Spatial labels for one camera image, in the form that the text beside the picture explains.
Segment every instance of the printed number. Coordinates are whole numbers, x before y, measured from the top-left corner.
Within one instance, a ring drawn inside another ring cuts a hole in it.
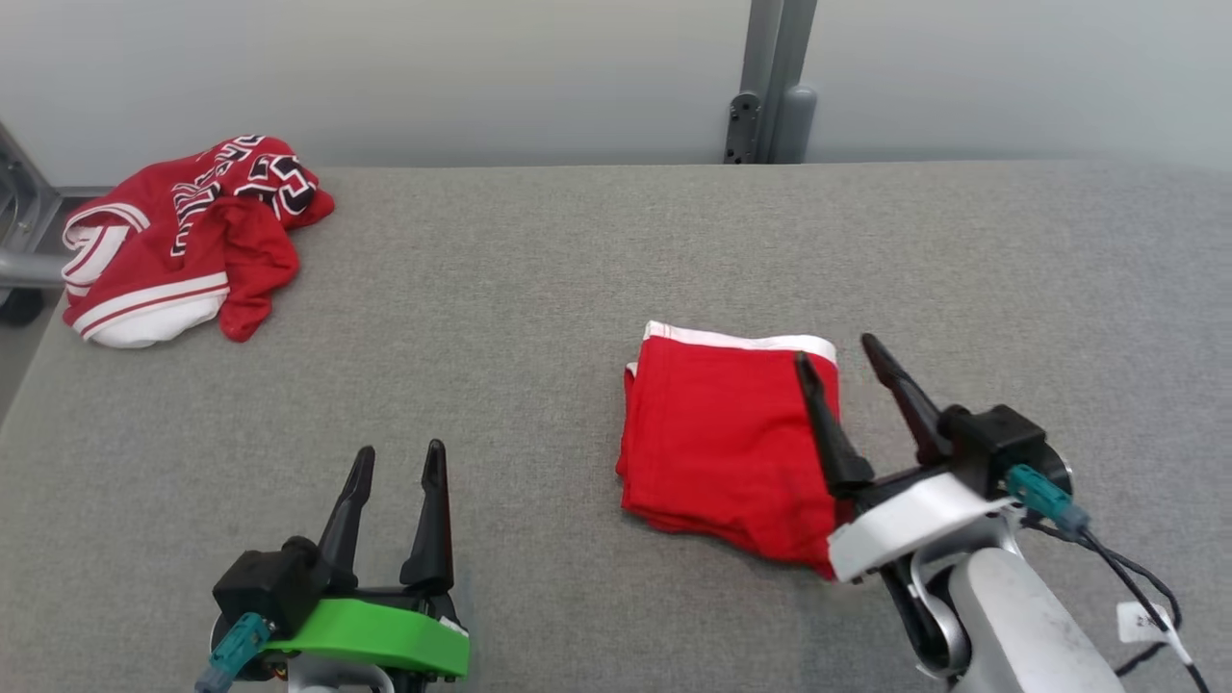
[[[274,180],[270,171],[274,171]],[[259,197],[269,205],[281,219],[282,210],[301,215],[312,203],[317,189],[308,182],[308,176],[294,157],[271,157],[264,154],[253,162],[248,174],[249,182],[235,189],[237,195]]]

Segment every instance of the white wall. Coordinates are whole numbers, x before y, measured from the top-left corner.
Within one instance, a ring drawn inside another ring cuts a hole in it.
[[[309,166],[717,163],[749,0],[7,0],[0,122],[53,185],[244,133]]]
[[[1232,166],[1228,0],[819,0],[806,160],[1129,152]]]

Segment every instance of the cable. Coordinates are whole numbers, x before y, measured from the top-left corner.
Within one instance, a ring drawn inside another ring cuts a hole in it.
[[[1104,562],[1106,562],[1109,567],[1112,568],[1112,572],[1116,573],[1116,577],[1120,577],[1121,582],[1124,582],[1125,586],[1130,588],[1130,592],[1132,592],[1133,597],[1138,601],[1140,604],[1142,604],[1142,608],[1146,609],[1147,614],[1154,620],[1159,630],[1162,630],[1164,635],[1168,636],[1168,642],[1173,646],[1174,650],[1177,650],[1177,654],[1180,656],[1181,662],[1184,662],[1185,665],[1185,671],[1189,672],[1190,678],[1194,679],[1194,684],[1198,686],[1198,691],[1200,693],[1210,693],[1211,689],[1207,688],[1206,681],[1202,678],[1201,672],[1198,671],[1198,665],[1195,665],[1194,661],[1189,658],[1189,655],[1181,646],[1180,638],[1177,635],[1177,629],[1174,626],[1169,626],[1168,621],[1163,620],[1163,617],[1161,617],[1159,612],[1156,610],[1154,604],[1152,604],[1151,601],[1147,599],[1147,596],[1142,593],[1142,588],[1138,587],[1138,583],[1133,582],[1133,578],[1130,577],[1130,573],[1125,572],[1125,568],[1121,567],[1121,564],[1119,564],[1112,557],[1111,552],[1109,552],[1109,550],[1104,547],[1103,544],[1099,543],[1099,539],[1095,539],[1095,535],[1092,534],[1090,529],[1083,528],[1078,535],[1090,543],[1092,549],[1094,549],[1095,552],[1104,559]]]
[[[1034,520],[1024,520],[1023,522],[1023,527],[1026,527],[1029,529],[1034,529],[1036,531],[1047,534],[1048,536],[1051,536],[1053,539],[1060,539],[1060,540],[1062,540],[1062,541],[1064,541],[1067,544],[1074,544],[1074,545],[1082,546],[1083,549],[1087,549],[1088,551],[1095,552],[1095,547],[1092,546],[1090,541],[1087,541],[1087,539],[1083,538],[1083,536],[1073,539],[1073,538],[1066,535],[1066,533],[1063,533],[1063,531],[1061,531],[1058,529],[1053,529],[1051,527],[1040,524],[1039,522],[1034,522]],[[1149,570],[1142,567],[1141,565],[1131,561],[1130,559],[1125,557],[1124,555],[1117,554],[1116,551],[1114,551],[1114,550],[1111,550],[1111,549],[1109,549],[1106,546],[1104,547],[1104,550],[1106,550],[1108,554],[1110,556],[1112,556],[1114,560],[1116,560],[1116,562],[1121,564],[1122,566],[1125,566],[1125,567],[1130,568],[1131,571],[1133,571],[1133,572],[1141,575],[1142,577],[1145,577],[1147,580],[1147,582],[1151,583],[1152,587],[1154,587],[1156,589],[1158,589],[1159,593],[1163,594],[1164,598],[1168,599],[1168,607],[1172,609],[1172,625],[1173,625],[1173,628],[1177,629],[1177,633],[1180,633],[1180,624],[1184,620],[1184,618],[1181,617],[1181,613],[1180,613],[1180,602],[1177,601],[1177,596],[1173,594],[1172,589],[1164,583],[1164,581],[1159,580],[1158,577],[1156,577],[1156,575],[1153,572],[1151,572]],[[1163,650],[1163,646],[1164,646],[1164,642],[1156,642],[1156,644],[1151,645],[1149,647],[1147,647],[1146,650],[1142,650],[1137,655],[1130,657],[1124,665],[1116,667],[1116,676],[1119,676],[1119,677],[1126,676],[1127,673],[1130,673],[1131,671],[1133,671],[1135,668],[1137,668],[1138,665],[1141,665],[1142,662],[1145,662],[1145,661],[1149,660],[1151,657],[1156,656],[1156,654],[1158,654],[1159,650]]]

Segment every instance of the gray fabric surface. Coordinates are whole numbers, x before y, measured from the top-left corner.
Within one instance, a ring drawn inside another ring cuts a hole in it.
[[[647,319],[838,345],[880,470],[909,438],[857,335],[942,403],[1007,402],[1106,544],[1185,607],[1232,683],[1226,338],[1232,176],[1111,163],[323,171],[338,212],[248,344],[48,329],[0,430],[0,689],[188,691],[209,587],[317,536],[377,449],[361,580],[392,583],[444,439],[473,676],[458,691],[938,691],[877,581],[829,586],[622,515],[621,367]],[[1127,599],[1027,536],[1112,661]],[[1164,652],[1131,692],[1189,691]],[[264,689],[261,687],[245,689]]]

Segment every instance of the red shorts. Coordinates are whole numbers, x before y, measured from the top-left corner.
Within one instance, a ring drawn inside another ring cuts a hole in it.
[[[838,418],[829,342],[648,323],[642,353],[625,371],[621,507],[655,529],[710,534],[833,578],[834,499],[796,380],[796,351],[811,355]]]

